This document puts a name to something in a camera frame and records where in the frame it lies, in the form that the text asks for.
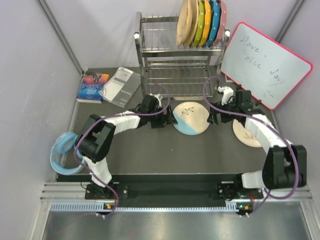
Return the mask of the white blue leaf plate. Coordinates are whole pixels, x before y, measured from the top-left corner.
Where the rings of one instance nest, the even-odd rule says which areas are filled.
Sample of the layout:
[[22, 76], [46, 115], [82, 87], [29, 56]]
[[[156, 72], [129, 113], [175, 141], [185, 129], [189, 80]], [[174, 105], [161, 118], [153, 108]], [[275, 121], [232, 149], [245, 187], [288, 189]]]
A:
[[185, 135], [199, 135], [209, 127], [207, 122], [209, 111], [198, 102], [180, 103], [174, 108], [173, 116], [177, 120], [177, 124], [173, 126]]

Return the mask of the beige bird plate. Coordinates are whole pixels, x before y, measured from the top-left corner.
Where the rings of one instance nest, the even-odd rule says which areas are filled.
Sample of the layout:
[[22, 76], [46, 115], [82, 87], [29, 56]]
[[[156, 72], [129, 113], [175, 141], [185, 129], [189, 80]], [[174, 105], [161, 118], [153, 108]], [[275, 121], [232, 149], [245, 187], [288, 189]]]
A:
[[183, 43], [185, 48], [189, 47], [194, 40], [196, 35], [198, 22], [199, 22], [199, 1], [198, 0], [191, 0], [191, 10], [192, 10], [192, 21], [190, 26], [190, 31], [186, 40]]
[[192, 23], [192, 7], [190, 0], [183, 0], [176, 28], [176, 45], [181, 46], [188, 37]]

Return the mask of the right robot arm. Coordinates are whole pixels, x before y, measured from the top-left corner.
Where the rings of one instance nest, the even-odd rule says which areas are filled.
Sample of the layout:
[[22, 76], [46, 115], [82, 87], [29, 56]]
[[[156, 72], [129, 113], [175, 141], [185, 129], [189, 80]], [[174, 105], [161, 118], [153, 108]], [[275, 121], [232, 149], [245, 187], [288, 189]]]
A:
[[307, 181], [307, 150], [302, 145], [294, 145], [283, 137], [273, 126], [266, 114], [255, 108], [249, 90], [233, 91], [230, 87], [219, 87], [217, 92], [222, 99], [209, 103], [210, 113], [207, 122], [213, 126], [238, 121], [253, 134], [265, 151], [266, 158], [262, 170], [239, 173], [236, 176], [233, 192], [245, 198], [252, 189], [290, 189], [282, 199], [291, 197]]

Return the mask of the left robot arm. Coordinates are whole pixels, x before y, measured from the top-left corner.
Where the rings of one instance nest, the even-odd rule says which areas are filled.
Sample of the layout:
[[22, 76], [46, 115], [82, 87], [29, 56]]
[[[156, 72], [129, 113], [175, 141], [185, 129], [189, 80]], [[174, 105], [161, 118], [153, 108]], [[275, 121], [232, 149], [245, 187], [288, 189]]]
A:
[[75, 141], [75, 147], [91, 174], [91, 184], [88, 186], [92, 196], [107, 199], [114, 193], [106, 160], [114, 135], [141, 128], [148, 123], [153, 129], [178, 124], [171, 105], [162, 106], [161, 99], [160, 94], [147, 94], [133, 109], [111, 117], [89, 116]]

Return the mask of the steel two-tier dish rack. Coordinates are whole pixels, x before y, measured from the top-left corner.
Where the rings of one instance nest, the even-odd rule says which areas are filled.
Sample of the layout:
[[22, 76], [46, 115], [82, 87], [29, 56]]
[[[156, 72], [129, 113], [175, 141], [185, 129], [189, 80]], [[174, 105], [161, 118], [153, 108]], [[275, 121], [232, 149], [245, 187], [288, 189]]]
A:
[[213, 97], [218, 85], [205, 84], [219, 76], [230, 31], [225, 30], [217, 46], [176, 45], [177, 16], [135, 14], [134, 42], [140, 68], [141, 92], [162, 94], [178, 101], [197, 101]]

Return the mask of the cream green plate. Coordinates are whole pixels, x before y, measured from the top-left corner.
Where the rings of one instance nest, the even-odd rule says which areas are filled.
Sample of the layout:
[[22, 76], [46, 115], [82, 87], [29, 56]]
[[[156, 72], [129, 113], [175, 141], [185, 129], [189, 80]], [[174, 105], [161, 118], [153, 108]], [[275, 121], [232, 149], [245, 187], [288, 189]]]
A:
[[261, 148], [262, 145], [258, 142], [255, 136], [236, 119], [232, 122], [232, 130], [236, 138], [246, 146], [253, 148]]

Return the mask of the grey white booklet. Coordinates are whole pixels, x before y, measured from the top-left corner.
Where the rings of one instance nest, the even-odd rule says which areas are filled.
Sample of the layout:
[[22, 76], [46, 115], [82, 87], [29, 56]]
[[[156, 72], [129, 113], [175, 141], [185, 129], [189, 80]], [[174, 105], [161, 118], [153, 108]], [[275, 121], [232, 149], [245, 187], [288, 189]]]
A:
[[99, 94], [103, 100], [124, 108], [140, 85], [140, 74], [128, 68], [119, 67]]

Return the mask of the pink framed whiteboard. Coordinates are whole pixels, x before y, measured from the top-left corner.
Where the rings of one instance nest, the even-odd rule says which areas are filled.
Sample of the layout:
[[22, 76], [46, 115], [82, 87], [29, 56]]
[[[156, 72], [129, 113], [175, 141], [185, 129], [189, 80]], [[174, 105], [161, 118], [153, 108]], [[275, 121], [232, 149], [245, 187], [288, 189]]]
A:
[[221, 71], [270, 110], [313, 70], [311, 62], [245, 22], [240, 22], [226, 48]]

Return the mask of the blue orange paperback book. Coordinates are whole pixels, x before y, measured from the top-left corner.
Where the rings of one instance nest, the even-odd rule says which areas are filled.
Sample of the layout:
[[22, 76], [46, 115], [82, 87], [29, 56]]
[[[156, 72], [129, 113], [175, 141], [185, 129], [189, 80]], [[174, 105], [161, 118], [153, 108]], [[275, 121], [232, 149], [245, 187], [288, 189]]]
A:
[[100, 91], [109, 79], [110, 75], [107, 73], [87, 71], [83, 76], [76, 100], [79, 103], [101, 104], [103, 97]]

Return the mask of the yellow polka dot plate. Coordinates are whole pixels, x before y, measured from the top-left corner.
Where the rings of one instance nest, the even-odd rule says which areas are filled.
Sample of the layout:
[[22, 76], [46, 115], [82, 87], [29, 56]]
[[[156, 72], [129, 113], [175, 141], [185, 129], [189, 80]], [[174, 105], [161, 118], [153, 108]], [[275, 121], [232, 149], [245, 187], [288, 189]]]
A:
[[208, 0], [201, 1], [204, 5], [204, 25], [201, 40], [199, 42], [199, 46], [203, 47], [208, 39], [210, 27], [211, 27], [211, 20], [212, 20], [212, 7]]

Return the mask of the light blue headphones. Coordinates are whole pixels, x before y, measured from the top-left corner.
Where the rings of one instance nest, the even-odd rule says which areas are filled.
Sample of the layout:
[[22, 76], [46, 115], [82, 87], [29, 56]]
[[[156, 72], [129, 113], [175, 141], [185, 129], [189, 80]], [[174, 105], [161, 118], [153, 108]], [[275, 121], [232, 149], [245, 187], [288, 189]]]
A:
[[87, 165], [79, 150], [77, 151], [77, 157], [81, 160], [81, 164], [77, 167], [65, 168], [60, 164], [60, 158], [75, 149], [77, 137], [78, 135], [74, 132], [64, 132], [56, 139], [49, 156], [50, 165], [56, 173], [64, 176], [75, 175], [84, 169], [84, 165]]

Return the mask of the pink polka dot plate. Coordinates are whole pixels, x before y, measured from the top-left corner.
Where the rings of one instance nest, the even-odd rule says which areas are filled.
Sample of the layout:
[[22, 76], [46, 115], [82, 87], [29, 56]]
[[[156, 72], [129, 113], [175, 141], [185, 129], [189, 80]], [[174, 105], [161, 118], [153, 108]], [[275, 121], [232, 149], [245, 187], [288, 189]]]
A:
[[213, 42], [213, 46], [218, 45], [218, 43], [221, 41], [223, 34], [225, 32], [225, 26], [227, 22], [227, 5], [222, 0], [217, 0], [217, 3], [220, 7], [220, 20], [219, 20], [219, 27], [218, 31], [215, 37], [215, 40]]

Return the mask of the green polka dot plate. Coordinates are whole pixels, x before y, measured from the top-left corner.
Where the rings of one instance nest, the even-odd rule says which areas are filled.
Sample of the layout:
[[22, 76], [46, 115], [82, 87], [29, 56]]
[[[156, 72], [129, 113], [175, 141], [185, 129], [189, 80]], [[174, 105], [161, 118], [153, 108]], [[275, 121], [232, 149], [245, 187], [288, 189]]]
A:
[[198, 24], [197, 24], [194, 40], [192, 42], [193, 47], [199, 46], [202, 38], [202, 34], [203, 34], [203, 28], [205, 23], [205, 4], [203, 0], [198, 1], [198, 10], [199, 10]]

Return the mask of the blue polka dot plate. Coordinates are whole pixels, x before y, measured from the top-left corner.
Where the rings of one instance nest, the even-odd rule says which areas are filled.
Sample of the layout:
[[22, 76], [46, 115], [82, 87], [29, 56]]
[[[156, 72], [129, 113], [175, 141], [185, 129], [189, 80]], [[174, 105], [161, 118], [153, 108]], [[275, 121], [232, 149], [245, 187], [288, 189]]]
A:
[[211, 25], [209, 36], [207, 37], [207, 41], [205, 43], [205, 46], [208, 48], [210, 48], [213, 45], [216, 39], [221, 17], [221, 7], [219, 3], [216, 0], [210, 0], [209, 4], [211, 6]]

